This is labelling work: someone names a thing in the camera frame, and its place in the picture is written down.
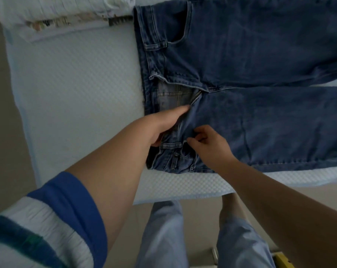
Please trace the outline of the person's right hand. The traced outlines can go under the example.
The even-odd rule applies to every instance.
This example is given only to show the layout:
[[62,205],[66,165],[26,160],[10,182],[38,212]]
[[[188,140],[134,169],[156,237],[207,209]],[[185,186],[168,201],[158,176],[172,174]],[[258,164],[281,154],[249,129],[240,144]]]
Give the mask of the person's right hand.
[[199,126],[194,129],[194,132],[196,133],[194,138],[205,144],[202,150],[194,151],[208,168],[221,174],[226,172],[230,166],[238,163],[228,142],[211,126]]

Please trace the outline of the person's left hand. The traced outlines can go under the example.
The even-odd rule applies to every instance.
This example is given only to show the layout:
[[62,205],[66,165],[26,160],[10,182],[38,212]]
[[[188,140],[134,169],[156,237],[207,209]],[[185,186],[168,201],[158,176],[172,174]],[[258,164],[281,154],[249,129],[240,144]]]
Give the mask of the person's left hand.
[[163,135],[172,128],[160,128],[160,112],[142,117],[135,121],[136,143],[144,147],[158,147]]

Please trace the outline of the blue denim jeans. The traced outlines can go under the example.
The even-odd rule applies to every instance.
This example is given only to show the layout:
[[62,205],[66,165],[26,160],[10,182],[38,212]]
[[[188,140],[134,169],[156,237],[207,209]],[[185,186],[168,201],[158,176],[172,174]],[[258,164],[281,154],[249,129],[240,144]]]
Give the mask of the blue denim jeans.
[[133,11],[146,115],[190,104],[150,170],[213,173],[210,125],[261,172],[337,167],[337,0],[170,0]]

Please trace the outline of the person's left forearm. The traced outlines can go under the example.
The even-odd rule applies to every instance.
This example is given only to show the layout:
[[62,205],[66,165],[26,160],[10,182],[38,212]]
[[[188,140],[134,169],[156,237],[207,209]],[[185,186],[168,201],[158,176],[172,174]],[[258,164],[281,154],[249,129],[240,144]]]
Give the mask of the person's left forearm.
[[104,223],[108,251],[133,205],[152,138],[158,136],[152,129],[148,118],[142,117],[66,169],[94,200]]

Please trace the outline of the person's right forearm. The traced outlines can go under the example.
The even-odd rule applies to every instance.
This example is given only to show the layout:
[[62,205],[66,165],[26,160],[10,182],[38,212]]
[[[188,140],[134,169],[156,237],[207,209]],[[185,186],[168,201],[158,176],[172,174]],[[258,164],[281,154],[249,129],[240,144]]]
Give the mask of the person's right forearm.
[[295,268],[337,268],[337,211],[239,161],[217,171]]

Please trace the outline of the white quilted mattress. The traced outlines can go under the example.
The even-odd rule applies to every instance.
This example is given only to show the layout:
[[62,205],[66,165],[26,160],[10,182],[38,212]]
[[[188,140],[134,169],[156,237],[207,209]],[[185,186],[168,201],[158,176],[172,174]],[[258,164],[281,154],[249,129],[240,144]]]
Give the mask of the white quilted mattress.
[[143,115],[130,24],[34,43],[10,31],[5,37],[12,91],[38,187]]

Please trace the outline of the light blue trousers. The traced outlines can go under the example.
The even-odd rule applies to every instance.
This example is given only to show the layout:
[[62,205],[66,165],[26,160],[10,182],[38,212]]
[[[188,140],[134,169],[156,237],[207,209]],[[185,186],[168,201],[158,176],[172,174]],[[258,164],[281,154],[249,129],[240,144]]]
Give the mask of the light blue trousers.
[[[251,224],[225,217],[216,244],[217,268],[275,268],[269,247]],[[155,202],[145,227],[135,268],[189,268],[184,217],[178,201]]]

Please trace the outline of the yellow object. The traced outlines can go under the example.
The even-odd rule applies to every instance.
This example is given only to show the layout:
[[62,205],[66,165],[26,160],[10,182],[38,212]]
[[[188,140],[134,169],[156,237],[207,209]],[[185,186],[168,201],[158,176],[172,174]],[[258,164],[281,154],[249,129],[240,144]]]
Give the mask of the yellow object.
[[276,268],[295,268],[283,252],[274,252],[272,257]]

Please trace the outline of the folded white blanket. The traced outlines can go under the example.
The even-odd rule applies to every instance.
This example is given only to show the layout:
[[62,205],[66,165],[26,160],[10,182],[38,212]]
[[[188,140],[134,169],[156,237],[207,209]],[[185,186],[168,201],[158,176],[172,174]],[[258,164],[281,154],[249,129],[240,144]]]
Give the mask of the folded white blanket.
[[132,19],[135,0],[0,0],[0,22],[28,42]]

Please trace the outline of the blue white striped sleeve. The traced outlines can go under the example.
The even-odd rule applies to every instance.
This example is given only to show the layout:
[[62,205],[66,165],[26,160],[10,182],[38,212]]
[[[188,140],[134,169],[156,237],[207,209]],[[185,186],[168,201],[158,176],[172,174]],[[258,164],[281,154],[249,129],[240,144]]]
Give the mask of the blue white striped sleeve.
[[0,213],[0,268],[103,268],[107,251],[94,200],[68,172]]

